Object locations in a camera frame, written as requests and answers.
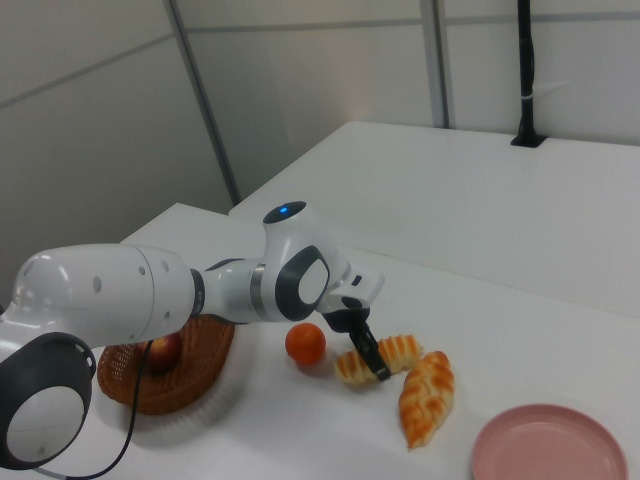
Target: orange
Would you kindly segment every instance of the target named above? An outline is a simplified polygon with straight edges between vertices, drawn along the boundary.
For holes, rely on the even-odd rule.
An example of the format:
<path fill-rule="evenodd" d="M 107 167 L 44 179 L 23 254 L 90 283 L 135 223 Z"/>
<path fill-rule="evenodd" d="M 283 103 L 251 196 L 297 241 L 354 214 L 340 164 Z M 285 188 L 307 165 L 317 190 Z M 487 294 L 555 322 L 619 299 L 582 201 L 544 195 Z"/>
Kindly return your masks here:
<path fill-rule="evenodd" d="M 297 363 L 312 365 L 322 359 L 327 339 L 313 323 L 299 323 L 287 333 L 284 346 Z"/>

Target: white wall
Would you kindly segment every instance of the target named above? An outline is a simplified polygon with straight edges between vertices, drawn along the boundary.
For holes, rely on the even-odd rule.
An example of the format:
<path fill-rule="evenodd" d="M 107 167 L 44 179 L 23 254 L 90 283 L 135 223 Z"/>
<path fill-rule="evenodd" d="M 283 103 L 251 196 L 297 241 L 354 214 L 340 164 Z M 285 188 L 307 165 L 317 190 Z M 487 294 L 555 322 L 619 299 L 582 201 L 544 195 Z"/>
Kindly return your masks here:
<path fill-rule="evenodd" d="M 640 3 L 531 3 L 538 133 L 640 145 Z M 517 2 L 444 5 L 453 126 L 515 134 L 521 115 Z"/>
<path fill-rule="evenodd" d="M 178 7 L 243 198 L 350 120 L 433 125 L 418 0 Z"/>
<path fill-rule="evenodd" d="M 40 250 L 118 242 L 176 202 L 229 210 L 162 1 L 0 11 L 2 305 Z"/>

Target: pink plate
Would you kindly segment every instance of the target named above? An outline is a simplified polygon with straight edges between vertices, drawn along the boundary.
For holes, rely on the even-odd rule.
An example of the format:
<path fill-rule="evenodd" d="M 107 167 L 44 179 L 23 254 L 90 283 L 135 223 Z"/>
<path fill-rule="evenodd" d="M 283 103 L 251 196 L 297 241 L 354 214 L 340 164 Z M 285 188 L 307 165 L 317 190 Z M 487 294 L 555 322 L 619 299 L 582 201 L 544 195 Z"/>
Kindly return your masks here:
<path fill-rule="evenodd" d="M 475 480 L 627 480 L 609 431 L 556 405 L 525 405 L 491 420 L 473 447 Z"/>

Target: black bracket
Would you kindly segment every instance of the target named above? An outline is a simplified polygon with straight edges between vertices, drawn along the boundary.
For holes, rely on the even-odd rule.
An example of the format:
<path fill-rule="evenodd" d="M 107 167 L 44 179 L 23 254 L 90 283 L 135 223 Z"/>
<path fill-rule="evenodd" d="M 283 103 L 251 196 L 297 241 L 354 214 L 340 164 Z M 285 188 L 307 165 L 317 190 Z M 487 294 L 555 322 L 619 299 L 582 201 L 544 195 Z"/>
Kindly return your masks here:
<path fill-rule="evenodd" d="M 518 0 L 518 32 L 520 38 L 520 97 L 522 117 L 518 136 L 511 145 L 536 148 L 547 138 L 538 135 L 533 126 L 533 77 L 535 56 L 531 38 L 531 6 L 529 0 Z"/>
<path fill-rule="evenodd" d="M 349 334 L 349 338 L 369 370 L 375 374 L 378 380 L 384 381 L 391 376 L 391 370 L 382 358 L 378 342 L 367 325 L 369 312 L 369 308 L 348 308 L 332 313 L 323 313 L 322 316 L 334 332 Z"/>

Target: bread roll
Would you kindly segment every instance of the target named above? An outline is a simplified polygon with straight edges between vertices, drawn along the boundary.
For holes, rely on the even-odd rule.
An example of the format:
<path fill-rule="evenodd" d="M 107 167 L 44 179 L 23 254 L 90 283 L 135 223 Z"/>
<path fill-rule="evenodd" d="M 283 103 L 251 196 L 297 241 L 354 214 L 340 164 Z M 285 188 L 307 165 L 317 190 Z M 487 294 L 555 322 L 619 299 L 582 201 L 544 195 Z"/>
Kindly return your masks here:
<path fill-rule="evenodd" d="M 398 407 L 410 449 L 431 440 L 451 411 L 454 392 L 453 372 L 442 352 L 428 353 L 407 374 Z"/>
<path fill-rule="evenodd" d="M 382 339 L 378 341 L 378 348 L 392 374 L 413 367 L 422 354 L 422 346 L 413 335 Z M 338 378 L 345 383 L 360 384 L 377 380 L 357 350 L 341 355 L 335 363 L 335 370 Z"/>

